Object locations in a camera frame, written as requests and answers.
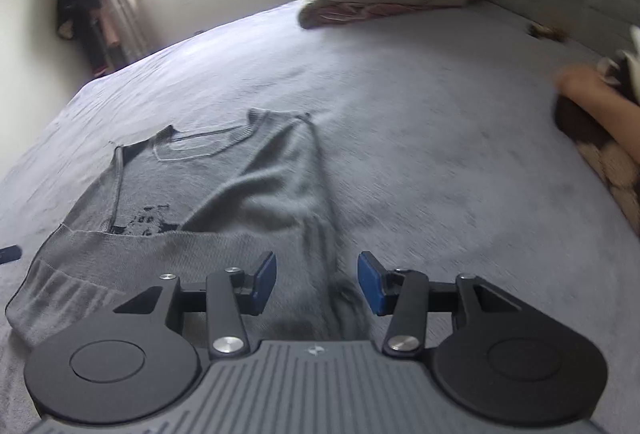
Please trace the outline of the brown yellow small cloth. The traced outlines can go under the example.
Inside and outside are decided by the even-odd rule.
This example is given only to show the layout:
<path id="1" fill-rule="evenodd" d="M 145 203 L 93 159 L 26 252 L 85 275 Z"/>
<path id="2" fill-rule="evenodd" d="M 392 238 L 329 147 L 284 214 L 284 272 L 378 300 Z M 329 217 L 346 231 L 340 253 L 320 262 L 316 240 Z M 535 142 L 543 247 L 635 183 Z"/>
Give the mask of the brown yellow small cloth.
<path id="1" fill-rule="evenodd" d="M 558 27 L 530 23 L 527 32 L 531 37 L 536 39 L 546 39 L 555 42 L 564 42 L 567 39 L 567 33 Z"/>

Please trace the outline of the dark clothes hanging in corner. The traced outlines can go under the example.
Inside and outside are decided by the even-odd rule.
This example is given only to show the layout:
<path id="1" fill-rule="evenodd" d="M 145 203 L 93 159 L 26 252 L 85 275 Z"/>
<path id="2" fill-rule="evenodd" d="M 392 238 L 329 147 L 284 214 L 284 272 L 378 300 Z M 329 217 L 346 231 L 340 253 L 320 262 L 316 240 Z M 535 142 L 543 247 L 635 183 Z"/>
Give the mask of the dark clothes hanging in corner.
<path id="1" fill-rule="evenodd" d="M 94 78 L 125 65 L 122 43 L 105 3 L 105 0 L 56 0 L 56 33 L 61 39 L 79 43 Z"/>

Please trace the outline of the light grey bed sheet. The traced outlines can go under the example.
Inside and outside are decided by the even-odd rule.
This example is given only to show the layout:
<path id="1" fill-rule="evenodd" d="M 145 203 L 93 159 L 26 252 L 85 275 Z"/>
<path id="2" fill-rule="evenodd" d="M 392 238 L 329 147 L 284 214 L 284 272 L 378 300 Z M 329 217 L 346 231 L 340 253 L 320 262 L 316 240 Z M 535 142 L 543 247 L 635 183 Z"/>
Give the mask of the light grey bed sheet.
<path id="1" fill-rule="evenodd" d="M 295 6 L 182 41 L 85 85 L 1 184 L 1 239 L 23 250 L 1 294 L 113 149 L 167 124 L 250 108 L 314 116 L 346 269 L 369 250 L 435 278 L 482 275 L 603 350 L 594 420 L 639 428 L 639 242 L 552 122 L 549 72 L 591 61 L 482 4 L 299 28 Z"/>

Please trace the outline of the grey knitted cat sweater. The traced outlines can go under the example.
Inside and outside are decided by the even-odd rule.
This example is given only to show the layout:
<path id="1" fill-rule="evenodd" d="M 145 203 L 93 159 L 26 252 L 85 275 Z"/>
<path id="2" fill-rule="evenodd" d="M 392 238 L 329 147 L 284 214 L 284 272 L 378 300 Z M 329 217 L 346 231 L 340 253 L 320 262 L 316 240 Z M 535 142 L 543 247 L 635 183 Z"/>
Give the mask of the grey knitted cat sweater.
<path id="1" fill-rule="evenodd" d="M 198 283 L 229 267 L 278 261 L 252 339 L 361 340 L 355 281 L 337 254 L 330 185 L 306 113 L 252 109 L 198 132 L 166 128 L 119 146 L 43 242 L 6 306 L 28 345 L 157 283 Z"/>

